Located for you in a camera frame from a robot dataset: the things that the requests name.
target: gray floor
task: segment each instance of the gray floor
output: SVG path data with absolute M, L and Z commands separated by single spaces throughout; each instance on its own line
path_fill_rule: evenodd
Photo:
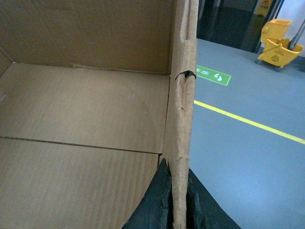
M 198 65 L 232 76 L 196 80 L 195 100 L 305 139 L 305 73 L 198 40 Z M 194 105 L 190 168 L 242 229 L 305 228 L 305 145 Z

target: mop handle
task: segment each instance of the mop handle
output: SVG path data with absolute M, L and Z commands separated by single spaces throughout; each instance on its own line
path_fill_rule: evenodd
M 305 19 L 299 28 L 299 31 L 296 33 L 295 37 L 289 42 L 288 49 L 293 50 L 295 48 L 296 43 L 299 41 L 300 37 L 302 36 L 302 33 L 305 29 Z

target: yellow floor line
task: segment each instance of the yellow floor line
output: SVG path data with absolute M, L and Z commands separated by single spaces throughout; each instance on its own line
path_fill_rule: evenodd
M 272 133 L 274 133 L 274 134 L 277 134 L 277 135 L 286 137 L 286 138 L 288 138 L 288 139 L 291 139 L 291 140 L 293 140 L 293 141 L 296 141 L 296 142 L 299 142 L 299 143 L 305 145 L 305 140 L 304 140 L 304 139 L 301 139 L 301 138 L 299 138 L 299 137 L 296 137 L 296 136 L 293 136 L 293 135 L 284 133 L 284 132 L 282 132 L 282 131 L 273 129 L 273 128 L 268 127 L 268 126 L 266 126 L 266 125 L 263 125 L 263 124 L 260 124 L 260 123 L 251 121 L 251 120 L 246 119 L 246 118 L 243 118 L 243 117 L 241 117 L 241 116 L 238 116 L 238 115 L 232 114 L 232 113 L 230 113 L 230 112 L 221 110 L 221 109 L 219 109 L 219 108 L 210 106 L 210 105 L 208 105 L 208 104 L 201 103 L 201 102 L 199 102 L 199 101 L 197 101 L 197 100 L 194 100 L 194 104 L 199 105 L 199 106 L 202 106 L 202 107 L 207 108 L 207 109 L 209 109 L 209 110 L 215 111 L 215 112 L 220 113 L 220 114 L 222 114 L 222 115 L 228 116 L 228 117 L 230 117 L 230 118 L 234 118 L 234 119 L 239 120 L 239 121 L 241 121 L 241 122 L 248 123 L 248 124 L 250 124 L 250 125 L 256 126 L 256 127 L 258 127 L 258 128 L 261 128 L 261 129 L 263 129 L 263 130 L 272 132 Z

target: cardboard box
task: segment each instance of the cardboard box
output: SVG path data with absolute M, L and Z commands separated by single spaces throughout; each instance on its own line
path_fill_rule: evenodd
M 121 228 L 161 158 L 186 228 L 197 9 L 0 3 L 0 228 Z

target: green exit sign projection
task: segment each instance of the green exit sign projection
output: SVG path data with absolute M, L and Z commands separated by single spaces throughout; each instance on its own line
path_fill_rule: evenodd
M 227 86 L 231 76 L 197 65 L 197 76 Z

